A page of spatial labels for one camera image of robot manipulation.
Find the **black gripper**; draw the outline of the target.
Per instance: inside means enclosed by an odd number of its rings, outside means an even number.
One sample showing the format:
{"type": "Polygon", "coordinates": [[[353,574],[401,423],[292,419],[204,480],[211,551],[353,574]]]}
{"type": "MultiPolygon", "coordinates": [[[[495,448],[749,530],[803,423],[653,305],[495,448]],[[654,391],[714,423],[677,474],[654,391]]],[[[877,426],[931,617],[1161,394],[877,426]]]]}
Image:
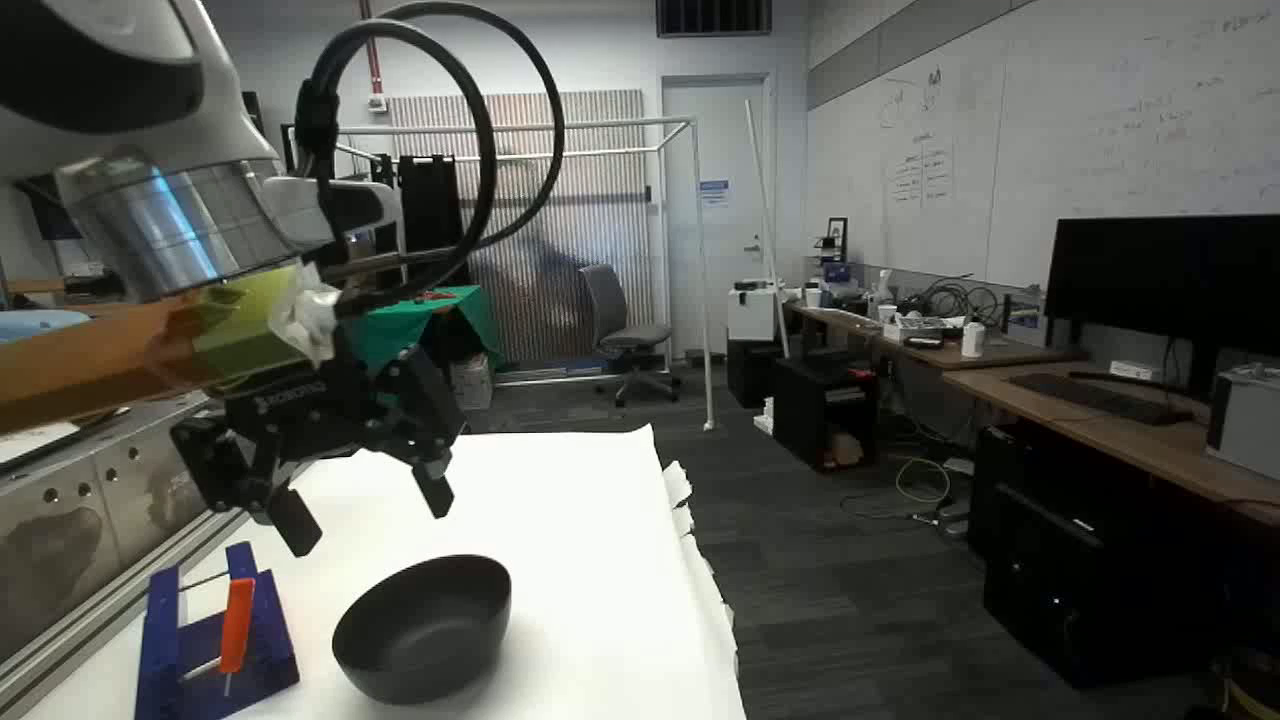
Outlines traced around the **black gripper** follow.
{"type": "Polygon", "coordinates": [[[448,460],[460,423],[444,367],[409,348],[376,375],[359,358],[260,375],[181,419],[172,442],[208,506],[266,517],[286,551],[308,556],[320,524],[292,490],[305,462],[383,453],[410,467],[427,511],[444,518],[454,505],[448,460]]]}

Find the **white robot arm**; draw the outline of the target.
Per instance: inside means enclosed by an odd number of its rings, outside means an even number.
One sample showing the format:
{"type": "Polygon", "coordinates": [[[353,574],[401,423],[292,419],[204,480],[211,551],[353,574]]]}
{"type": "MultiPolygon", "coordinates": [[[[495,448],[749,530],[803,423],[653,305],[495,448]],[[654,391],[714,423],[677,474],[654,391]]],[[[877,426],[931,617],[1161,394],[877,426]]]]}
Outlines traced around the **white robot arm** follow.
{"type": "Polygon", "coordinates": [[[2,419],[204,389],[211,404],[172,426],[204,505],[245,506],[312,551],[320,524],[292,490],[294,467],[383,453],[444,511],[460,409],[427,351],[357,351],[338,287],[305,260],[324,189],[266,159],[201,0],[0,0],[0,166],[51,178],[78,238],[146,312],[139,326],[98,326],[123,358],[115,375],[15,384],[2,419]]]}

